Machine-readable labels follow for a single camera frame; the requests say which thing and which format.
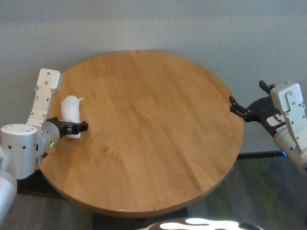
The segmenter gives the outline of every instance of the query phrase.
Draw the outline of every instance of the black metal bracket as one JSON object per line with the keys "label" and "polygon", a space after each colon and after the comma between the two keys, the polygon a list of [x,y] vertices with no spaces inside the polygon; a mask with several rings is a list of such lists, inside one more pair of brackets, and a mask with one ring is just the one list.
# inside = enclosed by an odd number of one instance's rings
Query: black metal bracket
{"label": "black metal bracket", "polygon": [[69,134],[79,134],[88,130],[88,123],[82,121],[81,123],[60,121],[57,117],[49,118],[47,121],[53,123],[59,129],[59,138]]}
{"label": "black metal bracket", "polygon": [[[276,114],[280,114],[280,111],[275,108],[271,98],[271,89],[274,88],[275,85],[267,85],[261,80],[259,81],[259,86],[262,90],[268,93],[269,96],[254,101],[247,108],[239,105],[233,96],[229,96],[229,109],[232,113],[243,118],[245,122],[257,121],[261,123],[268,133],[274,137],[277,132],[276,129],[285,125],[285,122],[278,121],[275,117]],[[277,125],[271,125],[268,121],[269,117],[276,119]]]}

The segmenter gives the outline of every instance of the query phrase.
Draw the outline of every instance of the wooden tabletop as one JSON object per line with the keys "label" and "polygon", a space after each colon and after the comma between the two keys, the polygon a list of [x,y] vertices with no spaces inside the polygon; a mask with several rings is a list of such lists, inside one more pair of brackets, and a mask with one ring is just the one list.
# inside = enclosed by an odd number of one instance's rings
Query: wooden tabletop
{"label": "wooden tabletop", "polygon": [[52,116],[84,98],[80,139],[62,138],[40,169],[65,197],[94,211],[149,217],[192,204],[232,168],[243,121],[230,90],[204,67],[156,51],[115,52],[63,73]]}

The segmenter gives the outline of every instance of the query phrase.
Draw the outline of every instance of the white object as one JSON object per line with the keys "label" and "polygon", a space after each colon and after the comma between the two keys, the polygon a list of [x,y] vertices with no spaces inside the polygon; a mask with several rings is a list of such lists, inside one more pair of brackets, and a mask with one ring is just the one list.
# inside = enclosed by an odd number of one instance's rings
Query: white object
{"label": "white object", "polygon": [[[79,112],[80,100],[83,100],[83,98],[79,99],[76,96],[68,96],[65,98],[64,101],[60,103],[62,111],[62,120],[74,123],[80,123],[80,112]],[[70,134],[66,136],[69,138],[80,138],[81,133],[77,135]]]}
{"label": "white object", "polygon": [[62,76],[57,70],[41,69],[39,72],[33,108],[27,121],[28,125],[35,126],[38,131],[44,128],[49,117],[53,97],[60,90],[61,80]]}
{"label": "white object", "polygon": [[17,182],[9,173],[0,170],[0,228],[17,194]]}
{"label": "white object", "polygon": [[286,122],[286,127],[277,130],[274,142],[307,175],[307,120],[300,87],[287,81],[274,87],[271,97]]}
{"label": "white object", "polygon": [[4,152],[0,168],[17,180],[24,179],[35,170],[35,145],[37,129],[25,124],[1,128],[1,146]]}

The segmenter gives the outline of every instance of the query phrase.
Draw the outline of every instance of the white plastic casing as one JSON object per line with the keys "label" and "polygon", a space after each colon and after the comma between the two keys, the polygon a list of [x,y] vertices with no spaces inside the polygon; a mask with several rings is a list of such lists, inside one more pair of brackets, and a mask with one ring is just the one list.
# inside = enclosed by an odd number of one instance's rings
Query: white plastic casing
{"label": "white plastic casing", "polygon": [[303,97],[299,84],[292,81],[286,81],[284,84],[277,85],[271,90],[271,97],[275,108],[282,112],[287,112],[290,110],[290,105],[287,100],[287,93],[292,91],[296,96],[296,102],[298,104],[303,103]]}
{"label": "white plastic casing", "polygon": [[39,72],[36,95],[33,108],[27,121],[28,125],[35,126],[41,131],[49,117],[54,95],[60,90],[62,76],[59,71],[41,69]]}
{"label": "white plastic casing", "polygon": [[37,129],[30,125],[13,124],[1,128],[4,157],[0,168],[17,180],[24,179],[35,170]]}
{"label": "white plastic casing", "polygon": [[17,182],[9,173],[0,170],[0,228],[17,194]]}

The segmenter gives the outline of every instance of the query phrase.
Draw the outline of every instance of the wood grain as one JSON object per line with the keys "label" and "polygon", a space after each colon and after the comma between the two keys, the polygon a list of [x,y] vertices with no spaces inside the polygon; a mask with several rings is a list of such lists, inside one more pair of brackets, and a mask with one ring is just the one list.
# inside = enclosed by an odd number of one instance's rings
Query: wood grain
{"label": "wood grain", "polygon": [[211,192],[233,166],[243,121],[229,89],[185,58],[156,51],[94,57],[63,73],[53,105],[82,97],[80,139],[62,138],[40,169],[64,196],[125,217],[163,214]]}

